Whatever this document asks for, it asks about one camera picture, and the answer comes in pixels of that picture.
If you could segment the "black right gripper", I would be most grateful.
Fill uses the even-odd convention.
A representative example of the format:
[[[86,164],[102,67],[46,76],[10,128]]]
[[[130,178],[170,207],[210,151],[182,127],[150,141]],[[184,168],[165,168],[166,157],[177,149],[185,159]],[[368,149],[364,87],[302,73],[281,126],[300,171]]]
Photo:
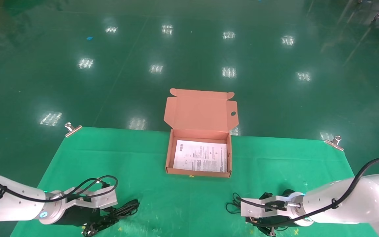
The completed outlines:
[[[258,198],[259,200],[265,200],[269,201],[270,198],[273,197],[272,193],[265,192],[263,195]],[[265,236],[268,237],[275,237],[276,233],[275,231],[285,230],[289,227],[295,227],[298,226],[296,222],[297,221],[291,221],[291,217],[287,216],[271,216],[271,217],[259,217],[259,218],[253,218],[253,217],[246,217],[246,222],[252,224],[254,227],[256,227],[260,232],[262,232]]]

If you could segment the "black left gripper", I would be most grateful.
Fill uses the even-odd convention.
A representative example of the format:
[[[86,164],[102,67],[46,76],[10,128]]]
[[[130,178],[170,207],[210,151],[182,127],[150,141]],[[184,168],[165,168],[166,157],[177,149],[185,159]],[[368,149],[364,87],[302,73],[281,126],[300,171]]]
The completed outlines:
[[[119,219],[119,209],[108,207],[105,209],[72,206],[64,212],[58,220],[58,225],[83,227],[83,237],[94,237],[99,232],[110,227],[110,221]]]

